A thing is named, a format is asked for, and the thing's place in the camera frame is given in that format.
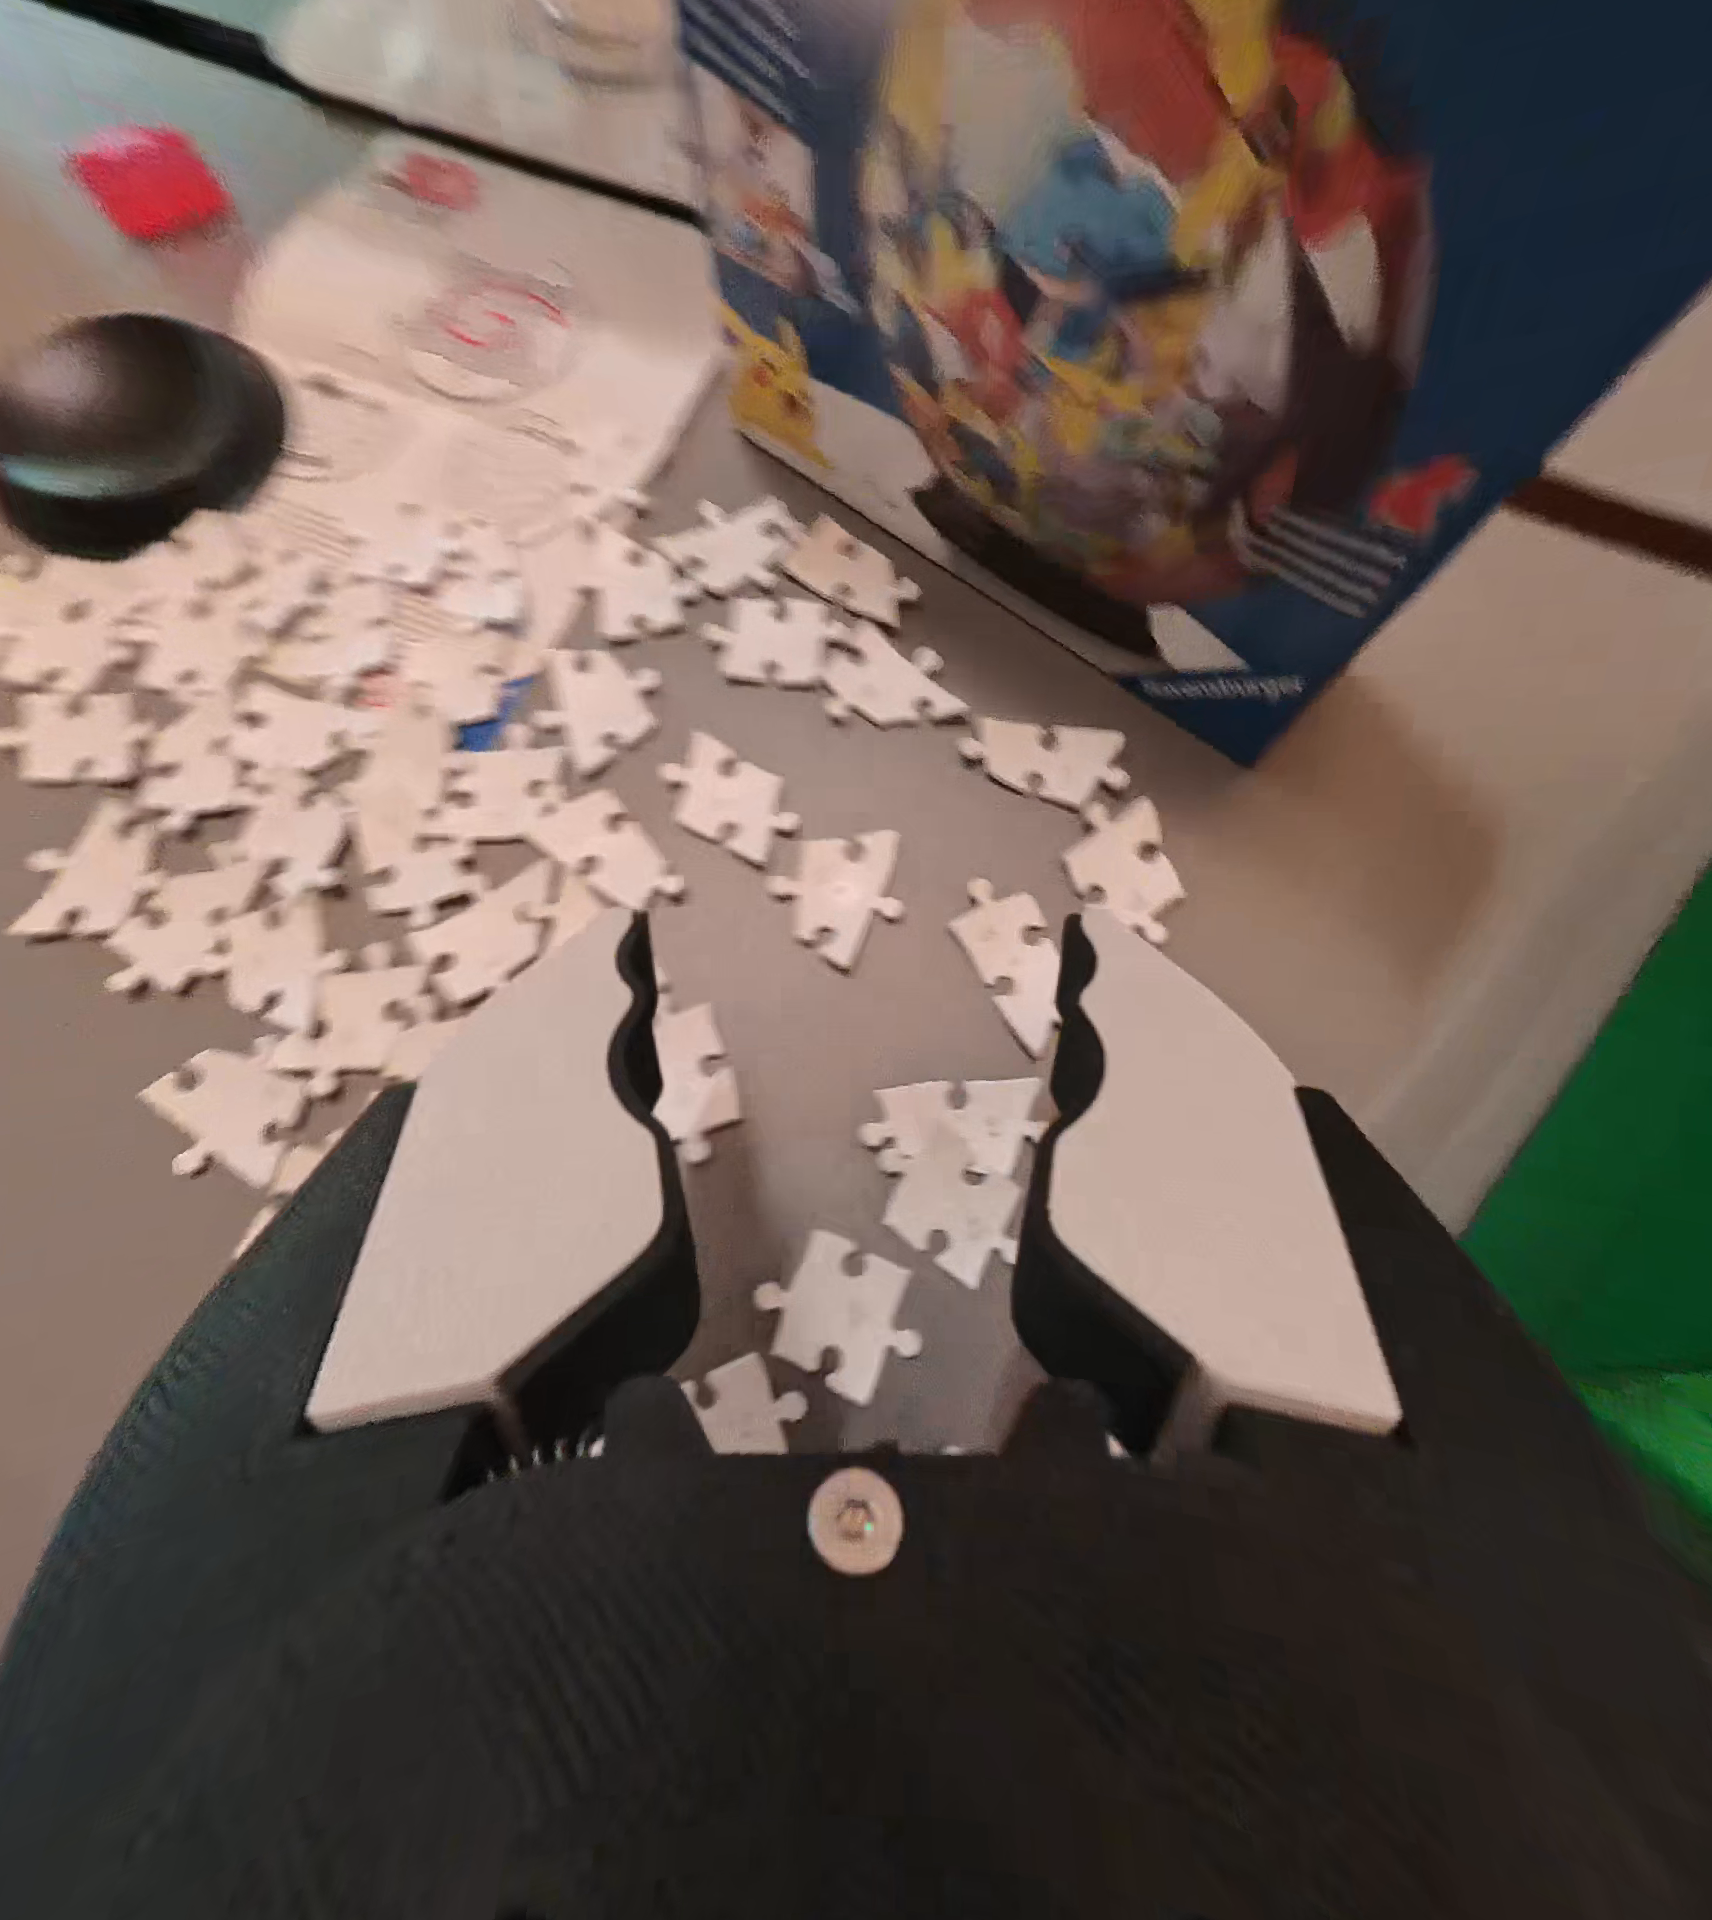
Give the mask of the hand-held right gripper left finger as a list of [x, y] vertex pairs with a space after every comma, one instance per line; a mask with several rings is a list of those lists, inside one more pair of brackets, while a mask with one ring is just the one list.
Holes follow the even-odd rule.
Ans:
[[597, 1432], [700, 1321], [677, 1150], [655, 1117], [643, 913], [596, 914], [414, 1085], [304, 1419], [347, 1432], [483, 1415]]

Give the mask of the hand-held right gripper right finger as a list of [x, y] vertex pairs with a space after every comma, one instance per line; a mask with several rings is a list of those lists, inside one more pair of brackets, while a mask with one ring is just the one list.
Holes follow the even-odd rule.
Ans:
[[1402, 1399], [1291, 1070], [1106, 909], [1061, 929], [1055, 1011], [1023, 1353], [1109, 1444], [1211, 1444], [1234, 1416], [1389, 1443]]

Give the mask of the pile of white puzzle pieces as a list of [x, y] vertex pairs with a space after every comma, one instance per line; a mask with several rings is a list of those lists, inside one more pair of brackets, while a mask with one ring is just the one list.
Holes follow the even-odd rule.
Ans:
[[1010, 1310], [1017, 1225], [976, 1284], [940, 1229], [886, 1225], [904, 1145], [893, 1085], [1012, 1091], [1039, 1066], [947, 930], [1075, 900], [1083, 837], [1039, 776], [987, 775], [990, 722], [1116, 733], [986, 676], [926, 594], [887, 649], [933, 686], [879, 724], [858, 695], [729, 683], [691, 632], [577, 645], [652, 728], [597, 775], [561, 730], [489, 751], [407, 686], [352, 711], [266, 674], [255, 578], [175, 605], [174, 628], [56, 618], [118, 643], [88, 692], [0, 685], [0, 1431], [73, 1477], [219, 1276], [267, 1299], [266, 1354], [209, 1362], [286, 1408], [272, 1450], [469, 1443], [456, 1484], [589, 1432], [441, 1413], [315, 1432], [305, 1404], [412, 1093], [460, 1025], [610, 909], [649, 925], [662, 1074], [700, 1268], [675, 1374], [771, 1386], [825, 1447], [978, 1448], [1036, 1365]]

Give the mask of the blue puzzle ball box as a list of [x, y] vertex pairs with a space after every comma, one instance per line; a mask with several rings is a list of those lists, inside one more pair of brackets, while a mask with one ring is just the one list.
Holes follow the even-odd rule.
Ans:
[[1712, 2], [683, 2], [751, 447], [1237, 766], [1712, 283]]

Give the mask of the green plastic bin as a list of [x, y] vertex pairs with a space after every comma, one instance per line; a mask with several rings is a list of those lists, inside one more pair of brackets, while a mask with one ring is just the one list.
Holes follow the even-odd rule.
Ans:
[[1461, 1245], [1712, 1593], [1712, 862]]

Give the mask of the white instruction sheet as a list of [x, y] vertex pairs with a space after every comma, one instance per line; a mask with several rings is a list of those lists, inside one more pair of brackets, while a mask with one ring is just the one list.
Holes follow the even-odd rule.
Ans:
[[383, 136], [266, 243], [232, 331], [283, 388], [286, 496], [375, 547], [427, 517], [539, 540], [646, 493], [715, 322], [697, 228]]

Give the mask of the black round stand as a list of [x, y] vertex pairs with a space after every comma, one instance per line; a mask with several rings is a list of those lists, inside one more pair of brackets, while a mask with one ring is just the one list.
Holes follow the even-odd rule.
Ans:
[[40, 555], [118, 564], [247, 504], [286, 439], [275, 374], [235, 339], [153, 313], [81, 317], [0, 366], [0, 517]]

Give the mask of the red plastic part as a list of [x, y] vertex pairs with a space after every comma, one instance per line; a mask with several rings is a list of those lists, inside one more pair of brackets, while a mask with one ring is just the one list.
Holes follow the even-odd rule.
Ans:
[[64, 155], [64, 175], [123, 238], [161, 245], [222, 228], [234, 201], [200, 146], [169, 126], [122, 124]]

